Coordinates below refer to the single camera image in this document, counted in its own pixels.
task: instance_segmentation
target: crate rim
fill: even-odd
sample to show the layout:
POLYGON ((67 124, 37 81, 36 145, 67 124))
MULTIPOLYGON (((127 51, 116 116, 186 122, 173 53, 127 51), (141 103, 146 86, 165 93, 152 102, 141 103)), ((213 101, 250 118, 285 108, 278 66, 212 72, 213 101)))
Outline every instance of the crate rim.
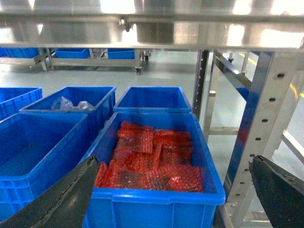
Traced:
POLYGON ((116 86, 65 86, 61 89, 59 89, 58 91, 48 95, 48 96, 45 96, 23 108, 21 108, 19 111, 22 112, 22 113, 31 113, 31 112, 42 112, 42 113, 90 113, 90 112, 93 112, 93 111, 96 111, 98 109, 99 106, 101 106, 111 95, 112 93, 116 90, 116 86), (47 99, 48 97, 54 95, 55 93, 59 93, 60 91, 66 89, 66 88, 97 88, 97 87, 100 87, 100 88, 105 88, 105 87, 108 87, 108 88, 112 88, 102 99, 101 101, 99 101, 97 103, 96 106, 94 106, 94 109, 93 110, 83 110, 83 111, 78 111, 78 110, 71 110, 71 111, 60 111, 60 110, 51 110, 51 109, 27 109, 28 107, 40 102, 41 100, 44 100, 44 99, 47 99))
POLYGON ((113 107, 114 110, 116 110, 116 112, 128 112, 125 109, 134 109, 134 110, 185 110, 188 111, 190 109, 190 112, 192 111, 191 105, 189 103, 189 100, 186 97, 186 94, 184 93, 184 90, 182 89, 181 86, 130 86, 127 88, 127 90, 124 92, 124 94, 120 97, 119 101, 114 105, 113 107), (181 92, 182 97, 184 98, 184 101, 186 103, 187 108, 159 108, 159 107, 119 107, 120 103, 122 102, 122 100, 125 98, 125 96, 127 95, 127 93, 129 92, 130 89, 132 88, 178 88, 181 92))
MULTIPOLYGON (((95 138, 94 142, 88 149, 88 151, 84 154, 83 158, 80 160, 82 162, 85 158, 90 156, 91 151, 98 145, 100 139, 104 136, 106 131, 111 126, 114 119, 119 114, 115 112, 112 117, 109 119, 107 124, 95 138)), ((148 114, 148 115, 156 115, 163 113, 134 113, 134 114, 148 114)), ((199 125, 199 121, 195 114, 190 113, 166 113, 168 115, 191 115, 195 126, 197 128, 199 140, 203 146, 204 155, 206 157, 207 167, 211 173, 215 189, 217 193, 196 193, 196 192, 176 192, 176 191, 162 191, 162 190, 136 190, 140 196, 134 197, 134 189, 113 189, 113 188, 94 188, 91 198, 92 199, 109 199, 113 202, 126 202, 126 203, 151 203, 153 204, 171 204, 171 203, 186 203, 186 204, 199 204, 199 205, 223 205, 226 201, 225 191, 223 189, 223 185, 219 178, 218 172, 214 165, 211 153, 207 146, 205 137, 199 125)))
MULTIPOLYGON (((39 114, 39 113, 35 113, 35 112, 32 112, 32 113, 16 113, 14 115, 11 115, 10 117, 4 119, 4 120, 1 120, 0 121, 0 124, 6 120, 9 120, 10 118, 14 118, 16 115, 41 115, 43 116, 44 114, 39 114)), ((56 144, 54 145, 54 147, 43 157, 43 159, 41 159, 33 168, 30 172, 28 172, 27 174, 25 175, 21 175, 21 176, 0 176, 0 181, 20 181, 20 180, 24 180, 24 179, 29 179, 31 176, 33 175, 36 175, 34 174, 34 170, 35 169, 38 169, 40 164, 42 163, 43 160, 46 159, 46 157, 49 157, 51 154, 52 154, 52 151, 55 149, 55 147, 58 147, 60 145, 62 145, 64 143, 64 141, 66 141, 66 139, 68 137, 70 137, 70 135, 72 134, 72 132, 78 128, 82 122, 84 122, 87 118, 88 118, 88 114, 84 114, 84 113, 78 113, 78 114, 74 114, 74 115, 82 115, 82 119, 74 125, 74 127, 72 127, 72 129, 56 144)))
POLYGON ((29 94, 29 93, 32 93, 32 92, 35 92, 35 91, 39 91, 39 90, 42 91, 42 87, 1 87, 1 88, 7 88, 7 89, 20 89, 20 88, 22 88, 22 89, 33 89, 33 90, 32 90, 32 91, 29 91, 29 92, 27 92, 27 93, 21 94, 21 95, 19 95, 19 96, 16 96, 16 97, 14 97, 14 98, 5 100, 5 101, 3 101, 3 102, 0 102, 0 105, 2 105, 2 104, 4 104, 4 103, 7 103, 8 101, 12 101, 12 100, 14 100, 14 99, 16 99, 16 98, 22 97, 22 96, 24 96, 25 94, 29 94))

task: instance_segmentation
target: metal rack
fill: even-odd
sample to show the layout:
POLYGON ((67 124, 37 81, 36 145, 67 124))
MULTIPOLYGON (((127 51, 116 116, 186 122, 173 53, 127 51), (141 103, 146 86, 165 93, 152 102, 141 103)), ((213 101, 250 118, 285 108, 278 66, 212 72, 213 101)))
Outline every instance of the metal rack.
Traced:
POLYGON ((47 58, 49 58, 50 56, 51 53, 48 48, 39 48, 39 54, 34 58, 0 57, 0 64, 24 65, 32 67, 41 63, 43 70, 47 72, 50 68, 47 62, 47 58))
POLYGON ((279 0, 1 1, 0 30, 6 35, 0 42, 5 47, 199 50, 193 113, 200 116, 206 89, 206 139, 237 135, 224 182, 227 201, 218 207, 214 226, 269 226, 265 214, 247 213, 255 194, 248 162, 255 155, 271 158, 282 138, 303 161, 303 148, 284 131, 304 85, 302 8, 301 1, 286 5, 279 0), (126 38, 131 27, 134 34, 126 38), (246 62, 238 70, 232 55, 227 60, 221 54, 233 50, 259 52, 252 82, 245 77, 246 62), (210 127, 220 72, 235 88, 249 90, 240 127, 210 127))
POLYGON ((1 57, 0 64, 35 66, 41 63, 45 72, 54 70, 54 66, 84 66, 84 67, 134 67, 136 73, 142 73, 143 63, 149 61, 150 51, 135 50, 135 59, 108 59, 102 58, 106 52, 103 48, 98 48, 97 52, 93 52, 89 48, 90 58, 57 58, 55 49, 39 48, 39 55, 34 58, 10 58, 1 57))

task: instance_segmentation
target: empty blue crate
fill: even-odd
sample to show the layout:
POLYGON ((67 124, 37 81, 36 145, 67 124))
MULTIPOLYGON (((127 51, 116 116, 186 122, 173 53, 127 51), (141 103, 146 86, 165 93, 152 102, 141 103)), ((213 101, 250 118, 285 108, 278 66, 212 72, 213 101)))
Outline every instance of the empty blue crate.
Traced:
POLYGON ((191 105, 181 87, 129 87, 114 111, 190 113, 191 105))
POLYGON ((135 59, 134 49, 108 48, 109 59, 135 59))
POLYGON ((44 112, 44 113, 84 113, 88 114, 92 131, 97 132, 104 127, 105 121, 110 119, 115 105, 115 90, 112 86, 69 86, 47 96, 33 104, 30 104, 21 112, 44 112), (51 110, 52 104, 59 98, 65 97, 77 106, 80 101, 87 101, 94 109, 92 111, 60 111, 51 110))
POLYGON ((0 131, 0 221, 71 171, 92 143, 86 114, 15 114, 0 131))
POLYGON ((38 48, 11 47, 5 49, 10 58, 34 58, 39 54, 38 48))
POLYGON ((95 155, 99 162, 109 164, 122 121, 189 132, 191 163, 201 169, 204 192, 94 188, 83 227, 211 228, 216 206, 225 202, 225 192, 196 116, 114 113, 82 161, 95 155))
POLYGON ((42 89, 39 87, 0 88, 0 120, 41 98, 42 89))
POLYGON ((90 56, 87 48, 59 48, 55 53, 57 58, 89 58, 90 56))

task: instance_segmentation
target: gray floor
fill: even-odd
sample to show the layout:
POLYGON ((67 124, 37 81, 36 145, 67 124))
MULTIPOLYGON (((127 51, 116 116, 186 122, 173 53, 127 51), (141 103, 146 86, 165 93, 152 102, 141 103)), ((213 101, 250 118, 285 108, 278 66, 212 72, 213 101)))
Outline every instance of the gray floor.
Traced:
MULTIPOLYGON (((43 96, 47 96, 64 86, 116 86, 116 100, 129 86, 182 86, 190 103, 192 103, 196 58, 196 52, 154 51, 149 64, 143 68, 144 72, 140 76, 135 74, 133 68, 123 67, 100 67, 98 69, 93 67, 61 67, 56 71, 45 73, 41 66, 29 68, 0 65, 0 86, 40 86, 43 88, 43 96)), ((250 58, 257 61, 257 56, 254 54, 250 54, 250 58)), ((234 59, 233 64, 241 69, 243 57, 239 53, 235 53, 234 59)), ((255 65, 249 62, 247 77, 252 79, 254 70, 255 65)), ((244 99, 221 75, 212 126, 239 126, 245 104, 244 99)), ((301 98, 288 126, 288 131, 301 145, 304 145, 302 137, 303 110, 304 99, 301 98)), ((235 139, 236 136, 210 136, 209 138, 209 148, 222 181, 226 175, 235 139)), ((273 160, 304 180, 303 164, 284 143, 281 143, 275 152, 273 160)), ((254 199, 251 209, 262 210, 257 198, 254 199)))

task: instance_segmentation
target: clear plastic bag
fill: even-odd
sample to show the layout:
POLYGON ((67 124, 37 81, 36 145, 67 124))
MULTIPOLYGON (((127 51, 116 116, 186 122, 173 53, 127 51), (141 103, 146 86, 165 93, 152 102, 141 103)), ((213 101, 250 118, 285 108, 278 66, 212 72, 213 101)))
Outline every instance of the clear plastic bag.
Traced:
POLYGON ((94 106, 92 106, 87 101, 80 101, 77 106, 73 106, 73 103, 66 99, 64 96, 58 98, 51 106, 51 110, 60 110, 60 111, 92 111, 94 110, 94 106))
POLYGON ((79 104, 75 107, 75 110, 88 110, 92 111, 94 110, 94 106, 88 103, 87 101, 81 101, 79 104))
POLYGON ((75 107, 73 103, 64 96, 58 98, 51 106, 51 110, 73 111, 75 107))

